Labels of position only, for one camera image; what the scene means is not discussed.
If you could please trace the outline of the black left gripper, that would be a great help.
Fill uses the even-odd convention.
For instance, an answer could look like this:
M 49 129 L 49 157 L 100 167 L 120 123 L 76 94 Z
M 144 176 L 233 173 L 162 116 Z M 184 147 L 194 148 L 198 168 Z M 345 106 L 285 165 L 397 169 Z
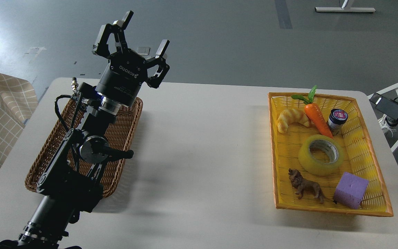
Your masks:
M 125 30 L 130 23 L 134 12 L 129 10 L 122 19 L 112 24 L 101 26 L 92 48 L 94 55 L 109 59 L 108 65 L 96 86 L 96 91 L 106 98 L 125 106 L 131 106 L 145 81 L 151 88 L 157 89 L 161 85 L 170 66 L 166 63 L 164 54 L 170 44 L 168 39 L 163 39 L 156 55 L 146 60 L 146 69 L 158 66 L 156 73 L 147 77 L 144 68 L 145 59 L 128 48 Z M 109 51 L 109 38 L 114 35 L 116 52 Z

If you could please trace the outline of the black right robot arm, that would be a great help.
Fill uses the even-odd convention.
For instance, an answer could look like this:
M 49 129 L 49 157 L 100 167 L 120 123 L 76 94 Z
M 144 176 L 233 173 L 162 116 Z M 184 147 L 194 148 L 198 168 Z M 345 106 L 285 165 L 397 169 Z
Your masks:
M 393 131 L 394 127 L 398 124 L 398 102 L 378 93 L 372 94 L 369 101 L 375 105 L 375 108 L 379 112 L 384 114 L 379 122 L 383 126 L 383 129 Z

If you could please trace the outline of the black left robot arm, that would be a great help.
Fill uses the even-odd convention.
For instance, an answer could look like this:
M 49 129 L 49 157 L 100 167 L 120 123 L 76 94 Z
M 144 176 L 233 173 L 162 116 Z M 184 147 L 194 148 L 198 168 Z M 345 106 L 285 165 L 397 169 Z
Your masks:
M 132 150 L 113 148 L 106 131 L 123 106 L 131 107 L 143 83 L 158 88 L 170 70 L 161 41 L 156 55 L 146 59 L 128 47 L 125 30 L 134 12 L 101 26 L 93 54 L 108 64 L 96 86 L 72 79 L 72 95 L 54 101 L 54 111 L 65 130 L 51 160 L 38 178 L 36 192 L 43 195 L 17 240 L 3 240 L 0 249 L 57 249 L 68 236 L 68 224 L 81 212 L 92 212 L 103 197 L 101 179 L 109 162 L 133 157 Z

